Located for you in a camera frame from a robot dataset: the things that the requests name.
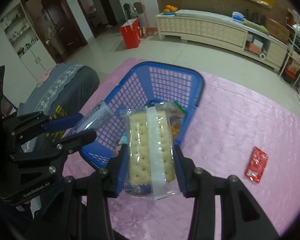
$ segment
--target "pink tablecloth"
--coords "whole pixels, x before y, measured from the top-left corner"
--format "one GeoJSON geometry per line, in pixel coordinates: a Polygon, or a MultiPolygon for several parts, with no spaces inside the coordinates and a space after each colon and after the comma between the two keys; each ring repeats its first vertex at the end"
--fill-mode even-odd
{"type": "MultiPolygon", "coordinates": [[[[81,113],[103,100],[142,61],[128,59],[119,66],[81,113]]],[[[250,89],[211,74],[201,75],[205,89],[185,136],[183,153],[214,176],[239,176],[281,235],[300,211],[300,119],[250,89]],[[253,146],[269,155],[259,185],[243,175],[253,146]]],[[[93,171],[75,153],[68,157],[63,175],[79,178],[93,171]]],[[[150,201],[122,193],[109,200],[112,227],[128,239],[187,239],[193,202],[182,195],[150,201]]],[[[221,238],[219,209],[220,202],[216,202],[215,239],[221,238]]]]}

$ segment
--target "plastic wrapper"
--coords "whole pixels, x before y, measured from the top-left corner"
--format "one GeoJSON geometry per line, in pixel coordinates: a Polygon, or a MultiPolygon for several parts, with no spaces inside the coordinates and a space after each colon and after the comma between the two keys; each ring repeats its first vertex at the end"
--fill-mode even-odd
{"type": "Polygon", "coordinates": [[[162,102],[157,106],[157,109],[165,108],[169,116],[172,141],[174,142],[182,128],[183,119],[186,111],[177,101],[162,102]]]}
{"type": "Polygon", "coordinates": [[[117,146],[115,147],[115,149],[113,151],[115,155],[117,155],[117,156],[119,155],[122,144],[128,144],[126,133],[124,133],[122,135],[121,139],[117,142],[117,146]]]}
{"type": "Polygon", "coordinates": [[[259,148],[254,147],[250,161],[245,171],[245,177],[255,183],[260,183],[262,174],[268,161],[268,155],[259,148]]]}
{"type": "Polygon", "coordinates": [[[94,129],[97,131],[113,116],[114,113],[111,109],[104,101],[101,101],[72,128],[71,134],[79,133],[87,129],[94,129]]]}
{"type": "Polygon", "coordinates": [[[169,114],[166,107],[126,111],[129,168],[124,190],[160,199],[178,192],[169,114]]]}

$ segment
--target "red snack packet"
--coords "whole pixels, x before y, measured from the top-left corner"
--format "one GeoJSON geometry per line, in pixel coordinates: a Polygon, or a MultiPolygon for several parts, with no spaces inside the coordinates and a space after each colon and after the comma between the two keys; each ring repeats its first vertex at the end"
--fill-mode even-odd
{"type": "Polygon", "coordinates": [[[254,147],[250,161],[244,173],[247,179],[259,183],[267,165],[268,155],[259,148],[254,147]]]}

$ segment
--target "white cabinet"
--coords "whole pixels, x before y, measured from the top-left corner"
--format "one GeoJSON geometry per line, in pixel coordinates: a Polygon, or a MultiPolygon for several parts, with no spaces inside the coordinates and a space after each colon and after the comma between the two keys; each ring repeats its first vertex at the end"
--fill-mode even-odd
{"type": "Polygon", "coordinates": [[[32,45],[20,60],[37,81],[45,70],[56,64],[41,41],[37,41],[32,45]]]}
{"type": "Polygon", "coordinates": [[[196,41],[235,51],[258,60],[275,70],[280,70],[288,46],[258,30],[250,28],[232,18],[209,12],[180,10],[175,16],[159,14],[156,16],[159,39],[165,35],[180,36],[184,41],[196,41]],[[261,36],[266,41],[266,59],[245,50],[249,33],[261,36]]]}
{"type": "Polygon", "coordinates": [[[32,45],[30,50],[45,70],[52,68],[56,64],[40,40],[32,45]]]}
{"type": "Polygon", "coordinates": [[[31,50],[28,50],[20,60],[26,66],[28,71],[34,76],[34,78],[38,81],[45,71],[42,65],[38,62],[37,58],[34,56],[31,50]]]}

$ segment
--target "paper towel roll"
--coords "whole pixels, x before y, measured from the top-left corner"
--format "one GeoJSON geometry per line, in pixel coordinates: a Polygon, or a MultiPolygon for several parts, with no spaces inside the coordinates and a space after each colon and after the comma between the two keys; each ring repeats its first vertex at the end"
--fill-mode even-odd
{"type": "Polygon", "coordinates": [[[260,57],[261,59],[266,59],[266,54],[264,54],[263,52],[261,52],[261,53],[259,54],[259,57],[260,57]]]}

